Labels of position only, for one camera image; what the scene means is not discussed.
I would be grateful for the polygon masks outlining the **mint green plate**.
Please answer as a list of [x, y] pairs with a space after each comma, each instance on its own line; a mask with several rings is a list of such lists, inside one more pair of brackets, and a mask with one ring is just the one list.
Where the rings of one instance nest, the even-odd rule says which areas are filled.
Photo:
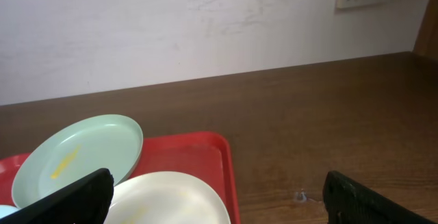
[[117, 185], [133, 173], [142, 146], [142, 129], [127, 116], [106, 114], [69, 125], [21, 165], [12, 184], [14, 205], [25, 208], [100, 168], [109, 169]]

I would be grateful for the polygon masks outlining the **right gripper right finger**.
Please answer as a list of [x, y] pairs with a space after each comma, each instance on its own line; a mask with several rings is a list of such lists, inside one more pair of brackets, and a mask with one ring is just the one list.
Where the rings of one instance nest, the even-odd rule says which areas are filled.
[[329, 171], [323, 188], [328, 224], [434, 224], [338, 171]]

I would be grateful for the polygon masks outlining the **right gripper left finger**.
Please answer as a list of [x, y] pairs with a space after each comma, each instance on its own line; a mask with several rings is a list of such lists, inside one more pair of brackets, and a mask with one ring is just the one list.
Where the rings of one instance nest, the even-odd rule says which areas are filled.
[[103, 224], [114, 195], [114, 178], [101, 168], [1, 219], [1, 224]]

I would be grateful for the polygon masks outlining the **white plate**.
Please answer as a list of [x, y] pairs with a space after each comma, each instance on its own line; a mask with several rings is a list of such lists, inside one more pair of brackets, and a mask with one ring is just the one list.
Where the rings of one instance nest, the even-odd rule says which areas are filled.
[[203, 180], [173, 171], [147, 173], [114, 188], [105, 224], [230, 224], [216, 191]]

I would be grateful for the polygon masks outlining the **light blue plate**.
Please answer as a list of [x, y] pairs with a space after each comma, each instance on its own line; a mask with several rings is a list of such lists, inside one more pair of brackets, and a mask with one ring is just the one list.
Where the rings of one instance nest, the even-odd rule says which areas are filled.
[[14, 214], [18, 211], [18, 208], [9, 205], [0, 205], [0, 219]]

